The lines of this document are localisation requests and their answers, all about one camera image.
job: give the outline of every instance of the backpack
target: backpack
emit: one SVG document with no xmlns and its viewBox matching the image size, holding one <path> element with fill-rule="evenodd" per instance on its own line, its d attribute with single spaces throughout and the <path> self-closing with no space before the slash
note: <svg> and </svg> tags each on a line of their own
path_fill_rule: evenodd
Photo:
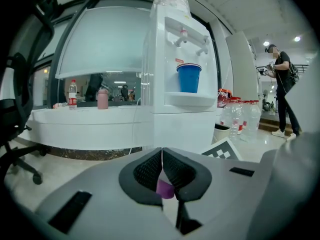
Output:
<svg viewBox="0 0 320 240">
<path fill-rule="evenodd" d="M 289 70 L 290 70 L 290 73 L 291 73 L 290 78 L 292 79 L 293 84 L 296 84 L 300 79 L 299 71 L 296 68 L 296 66 L 294 64 L 292 64 L 291 62 L 289 64 Z"/>
</svg>

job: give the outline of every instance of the trash bin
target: trash bin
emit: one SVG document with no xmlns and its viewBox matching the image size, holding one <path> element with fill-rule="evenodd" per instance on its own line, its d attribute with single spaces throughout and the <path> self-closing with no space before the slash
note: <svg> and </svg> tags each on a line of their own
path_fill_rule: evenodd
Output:
<svg viewBox="0 0 320 240">
<path fill-rule="evenodd" d="M 230 127 L 216 123 L 214 126 L 212 144 L 221 141 L 223 138 L 228 137 L 230 134 Z"/>
</svg>

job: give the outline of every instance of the plastic bag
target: plastic bag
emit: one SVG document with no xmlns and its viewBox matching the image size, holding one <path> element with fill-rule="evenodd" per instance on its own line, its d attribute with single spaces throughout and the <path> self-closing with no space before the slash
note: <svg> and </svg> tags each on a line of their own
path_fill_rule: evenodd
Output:
<svg viewBox="0 0 320 240">
<path fill-rule="evenodd" d="M 157 5 L 173 7 L 191 17 L 188 0 L 153 0 L 151 17 L 155 13 Z"/>
<path fill-rule="evenodd" d="M 225 105 L 229 103 L 230 99 L 228 97 L 228 94 L 224 91 L 220 91 L 218 94 L 218 101 L 217 101 L 217 107 L 223 108 Z"/>
</svg>

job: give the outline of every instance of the railing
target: railing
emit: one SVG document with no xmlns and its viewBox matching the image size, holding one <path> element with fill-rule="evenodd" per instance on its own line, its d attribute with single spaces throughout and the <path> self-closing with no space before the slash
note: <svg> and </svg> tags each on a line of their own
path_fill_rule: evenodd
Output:
<svg viewBox="0 0 320 240">
<path fill-rule="evenodd" d="M 294 66 L 296 67 L 296 69 L 298 70 L 298 74 L 299 76 L 302 76 L 306 70 L 309 68 L 309 65 L 306 64 L 294 64 Z M 264 69 L 266 68 L 265 66 L 257 66 L 256 69 Z"/>
</svg>

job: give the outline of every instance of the blue cup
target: blue cup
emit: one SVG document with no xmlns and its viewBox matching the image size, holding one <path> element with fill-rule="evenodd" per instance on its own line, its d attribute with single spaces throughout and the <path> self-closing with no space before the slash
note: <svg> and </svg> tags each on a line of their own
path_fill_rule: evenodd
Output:
<svg viewBox="0 0 320 240">
<path fill-rule="evenodd" d="M 199 76 L 201 66 L 197 64 L 181 64 L 176 67 L 178 71 L 180 91 L 182 93 L 193 93 L 198 92 Z"/>
</svg>

